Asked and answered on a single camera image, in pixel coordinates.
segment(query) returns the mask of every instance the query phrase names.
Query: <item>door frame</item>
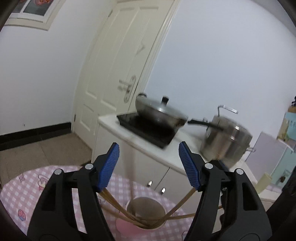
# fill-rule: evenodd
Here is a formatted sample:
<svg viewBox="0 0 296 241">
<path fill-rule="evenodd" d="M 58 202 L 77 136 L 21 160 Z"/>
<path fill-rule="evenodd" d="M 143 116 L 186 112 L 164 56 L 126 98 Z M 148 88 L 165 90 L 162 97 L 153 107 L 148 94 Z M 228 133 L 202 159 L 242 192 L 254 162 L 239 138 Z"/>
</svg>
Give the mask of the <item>door frame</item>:
<svg viewBox="0 0 296 241">
<path fill-rule="evenodd" d="M 121 3 L 121 2 L 127 2 L 127 1 L 141 1 L 141 0 L 117 0 L 117 4 L 118 3 Z M 132 94 L 132 101 L 130 103 L 130 106 L 128 108 L 128 112 L 132 112 L 132 111 L 135 111 L 135 101 L 136 101 L 136 96 L 142 92 L 145 87 L 146 87 L 146 84 L 147 84 L 147 81 L 149 79 L 149 76 L 150 76 L 150 73 L 152 71 L 152 68 L 153 68 L 153 65 L 156 61 L 156 58 L 158 56 L 158 53 L 160 51 L 160 48 L 163 44 L 163 41 L 166 37 L 166 34 L 169 30 L 169 27 L 170 27 L 170 24 L 172 22 L 172 19 L 174 18 L 176 12 L 177 12 L 177 9 L 178 9 L 178 6 L 179 6 L 179 3 L 181 0 L 173 0 L 174 2 L 172 3 L 172 6 L 170 7 L 170 10 L 168 11 L 168 14 L 156 36 L 156 39 L 155 39 L 155 42 L 152 46 L 152 49 L 148 55 L 148 58 L 147 58 L 147 61 L 144 65 L 144 68 L 143 68 L 143 71 L 141 73 L 141 76 L 139 78 L 139 81 L 138 81 L 138 84 L 137 84 L 137 87 L 134 91 L 134 93 Z M 76 114 L 76 109 L 77 109 L 77 99 L 78 99 L 78 95 L 79 95 L 79 91 L 80 91 L 80 85 L 82 84 L 81 82 L 81 79 L 83 78 L 83 76 L 85 75 L 85 72 L 87 70 L 87 64 L 88 64 L 88 60 L 90 59 L 90 56 L 92 54 L 92 49 L 96 43 L 96 40 L 99 36 L 99 34 L 101 33 L 101 30 L 103 29 L 106 21 L 107 21 L 108 18 L 106 18 L 105 22 L 98 27 L 97 29 L 97 32 L 95 34 L 95 37 L 93 38 L 93 40 L 91 41 L 91 44 L 89 45 L 89 49 L 88 49 L 88 53 L 84 59 L 84 63 L 83 63 L 83 66 L 82 66 L 82 69 L 81 69 L 81 72 L 80 72 L 80 75 L 79 75 L 79 81 L 78 81 L 78 84 L 77 84 L 77 87 L 76 87 L 76 91 L 75 91 L 75 96 L 74 96 L 74 103 L 73 103 L 73 111 L 72 111 L 72 121 L 71 121 L 71 131 L 73 131 L 73 128 L 74 128 L 74 118 L 75 118 L 75 114 Z"/>
</svg>

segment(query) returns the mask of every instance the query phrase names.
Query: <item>white door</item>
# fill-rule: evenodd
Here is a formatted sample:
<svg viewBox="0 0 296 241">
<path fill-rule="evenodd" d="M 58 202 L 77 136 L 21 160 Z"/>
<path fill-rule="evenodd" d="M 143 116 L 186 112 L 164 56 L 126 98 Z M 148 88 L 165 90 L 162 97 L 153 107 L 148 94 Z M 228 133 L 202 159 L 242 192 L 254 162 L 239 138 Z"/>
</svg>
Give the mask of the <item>white door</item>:
<svg viewBox="0 0 296 241">
<path fill-rule="evenodd" d="M 172 3 L 173 0 L 119 3 L 106 21 L 76 91 L 74 132 L 91 148 L 98 116 L 128 111 Z"/>
</svg>

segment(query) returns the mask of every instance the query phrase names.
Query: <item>door hinge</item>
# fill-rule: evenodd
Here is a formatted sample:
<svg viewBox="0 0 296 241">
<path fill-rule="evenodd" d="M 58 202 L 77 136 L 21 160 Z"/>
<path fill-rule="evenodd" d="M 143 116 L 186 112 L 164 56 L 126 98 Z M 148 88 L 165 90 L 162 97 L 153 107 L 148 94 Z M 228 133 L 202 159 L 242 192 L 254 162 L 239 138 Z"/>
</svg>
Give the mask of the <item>door hinge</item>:
<svg viewBox="0 0 296 241">
<path fill-rule="evenodd" d="M 112 9 L 111 12 L 109 13 L 108 17 L 110 17 L 110 15 L 112 14 L 112 12 L 113 12 L 113 9 Z"/>
</svg>

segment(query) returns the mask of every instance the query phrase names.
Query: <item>tiled floor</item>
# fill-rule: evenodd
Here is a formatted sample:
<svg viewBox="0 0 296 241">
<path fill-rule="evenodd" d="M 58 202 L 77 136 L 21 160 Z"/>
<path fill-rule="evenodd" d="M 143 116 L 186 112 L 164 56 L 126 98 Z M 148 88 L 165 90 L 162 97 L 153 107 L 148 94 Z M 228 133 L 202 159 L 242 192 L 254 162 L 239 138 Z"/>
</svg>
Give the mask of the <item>tiled floor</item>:
<svg viewBox="0 0 296 241">
<path fill-rule="evenodd" d="M 4 185 L 25 171 L 49 165 L 81 165 L 91 149 L 74 133 L 0 151 L 0 180 Z"/>
</svg>

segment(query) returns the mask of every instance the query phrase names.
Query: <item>black cooktop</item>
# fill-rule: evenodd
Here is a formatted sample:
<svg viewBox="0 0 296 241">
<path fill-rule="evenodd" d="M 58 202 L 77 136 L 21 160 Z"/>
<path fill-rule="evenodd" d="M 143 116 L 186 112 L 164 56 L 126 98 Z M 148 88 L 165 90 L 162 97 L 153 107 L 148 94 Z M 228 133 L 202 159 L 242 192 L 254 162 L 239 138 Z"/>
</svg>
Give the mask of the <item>black cooktop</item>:
<svg viewBox="0 0 296 241">
<path fill-rule="evenodd" d="M 117 118 L 121 126 L 160 148 L 170 144 L 176 134 L 172 129 L 160 127 L 142 118 L 137 112 L 118 115 Z"/>
</svg>

